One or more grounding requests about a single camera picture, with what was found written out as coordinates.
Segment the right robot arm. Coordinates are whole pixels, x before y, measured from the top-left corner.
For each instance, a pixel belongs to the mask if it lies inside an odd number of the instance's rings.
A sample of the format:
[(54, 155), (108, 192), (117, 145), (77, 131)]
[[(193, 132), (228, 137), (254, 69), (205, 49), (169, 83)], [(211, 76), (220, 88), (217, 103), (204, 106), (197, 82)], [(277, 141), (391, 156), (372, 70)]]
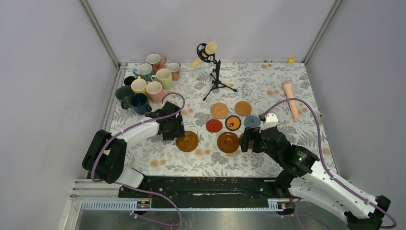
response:
[(291, 144), (276, 127), (246, 128), (239, 139), (241, 150), (252, 146), (282, 167), (275, 180), (275, 193), (310, 201), (346, 222), (350, 230), (379, 230), (391, 201), (357, 189), (331, 170), (305, 147)]

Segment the light wooden round coaster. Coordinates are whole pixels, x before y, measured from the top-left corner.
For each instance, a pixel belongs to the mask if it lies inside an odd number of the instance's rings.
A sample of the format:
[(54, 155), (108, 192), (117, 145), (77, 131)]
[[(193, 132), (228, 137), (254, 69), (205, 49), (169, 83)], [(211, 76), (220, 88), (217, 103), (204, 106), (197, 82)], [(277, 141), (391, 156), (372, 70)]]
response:
[(251, 114), (252, 107), (246, 101), (240, 101), (235, 104), (235, 111), (238, 115), (247, 116)]

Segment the blue round coaster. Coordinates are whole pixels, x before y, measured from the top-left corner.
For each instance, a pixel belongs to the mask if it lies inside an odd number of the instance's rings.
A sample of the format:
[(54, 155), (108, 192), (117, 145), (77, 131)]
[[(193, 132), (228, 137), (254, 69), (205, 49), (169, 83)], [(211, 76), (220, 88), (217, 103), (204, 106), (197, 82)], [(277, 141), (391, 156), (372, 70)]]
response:
[(245, 117), (243, 124), (248, 128), (256, 128), (261, 125), (261, 120), (257, 116), (248, 115)]

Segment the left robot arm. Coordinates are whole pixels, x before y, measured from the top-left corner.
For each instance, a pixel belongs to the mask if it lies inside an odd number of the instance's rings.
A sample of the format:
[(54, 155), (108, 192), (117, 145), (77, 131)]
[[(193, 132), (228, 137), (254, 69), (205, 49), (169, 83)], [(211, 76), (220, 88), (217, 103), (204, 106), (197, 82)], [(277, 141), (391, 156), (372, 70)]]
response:
[(82, 167), (108, 184), (125, 184), (137, 197), (148, 192), (144, 175), (125, 165), (128, 143), (141, 143), (147, 138), (161, 135), (163, 140), (185, 136), (182, 108), (165, 102), (161, 109), (147, 113), (136, 124), (116, 135), (103, 129), (96, 132), (82, 161)]

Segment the red round coaster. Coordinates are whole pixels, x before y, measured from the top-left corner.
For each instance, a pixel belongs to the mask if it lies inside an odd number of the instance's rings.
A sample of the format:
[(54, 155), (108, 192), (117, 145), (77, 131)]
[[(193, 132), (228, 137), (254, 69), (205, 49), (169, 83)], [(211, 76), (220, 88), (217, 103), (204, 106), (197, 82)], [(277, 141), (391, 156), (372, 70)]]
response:
[(223, 128), (223, 124), (220, 120), (210, 119), (206, 122), (205, 127), (208, 132), (217, 133)]

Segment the dark brown coaster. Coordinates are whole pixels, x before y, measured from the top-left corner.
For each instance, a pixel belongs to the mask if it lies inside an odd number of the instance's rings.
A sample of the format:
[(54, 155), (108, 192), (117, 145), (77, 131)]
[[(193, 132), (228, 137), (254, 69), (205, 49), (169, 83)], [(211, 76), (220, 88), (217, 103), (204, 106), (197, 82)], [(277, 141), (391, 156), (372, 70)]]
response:
[[(239, 140), (241, 141), (242, 139), (243, 139), (243, 137), (244, 137), (244, 134), (241, 134), (240, 136), (239, 136)], [(247, 145), (247, 149), (249, 149), (249, 150), (251, 150), (251, 149), (253, 149), (253, 147), (254, 147), (254, 140), (250, 140), (249, 142), (248, 142), (248, 145)]]

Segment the woven rattan coaster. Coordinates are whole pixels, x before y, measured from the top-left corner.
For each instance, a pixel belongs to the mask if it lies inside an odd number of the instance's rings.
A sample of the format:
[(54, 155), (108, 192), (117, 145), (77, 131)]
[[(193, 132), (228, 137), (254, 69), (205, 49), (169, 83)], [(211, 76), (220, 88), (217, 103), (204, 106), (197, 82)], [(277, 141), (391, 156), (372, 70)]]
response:
[(229, 114), (229, 109), (224, 103), (215, 103), (211, 106), (210, 113), (215, 119), (225, 119)]

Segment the dark blue mug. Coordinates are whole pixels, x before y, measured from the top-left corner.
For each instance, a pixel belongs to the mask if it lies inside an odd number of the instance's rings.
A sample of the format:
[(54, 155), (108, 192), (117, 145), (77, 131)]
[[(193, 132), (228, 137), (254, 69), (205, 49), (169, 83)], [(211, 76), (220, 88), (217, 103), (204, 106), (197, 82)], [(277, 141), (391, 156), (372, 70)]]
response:
[(133, 95), (130, 103), (134, 111), (139, 115), (146, 115), (152, 111), (148, 97), (143, 93), (136, 93)]

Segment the brown wooden coaster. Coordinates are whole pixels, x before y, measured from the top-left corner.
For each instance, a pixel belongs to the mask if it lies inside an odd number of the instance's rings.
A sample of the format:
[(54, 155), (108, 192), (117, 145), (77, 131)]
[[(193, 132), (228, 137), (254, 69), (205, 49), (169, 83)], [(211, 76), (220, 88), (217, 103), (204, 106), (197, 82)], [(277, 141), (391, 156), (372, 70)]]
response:
[(186, 131), (185, 136), (176, 139), (176, 146), (182, 152), (191, 152), (199, 144), (198, 136), (192, 131)]

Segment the brown wooden knob lid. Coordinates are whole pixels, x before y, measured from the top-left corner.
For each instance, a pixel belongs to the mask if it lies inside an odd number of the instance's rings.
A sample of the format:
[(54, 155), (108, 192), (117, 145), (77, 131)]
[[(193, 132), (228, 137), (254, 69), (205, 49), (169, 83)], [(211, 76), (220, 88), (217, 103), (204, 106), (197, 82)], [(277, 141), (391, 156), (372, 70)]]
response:
[(239, 137), (232, 132), (224, 132), (217, 138), (217, 146), (224, 153), (234, 153), (240, 147)]

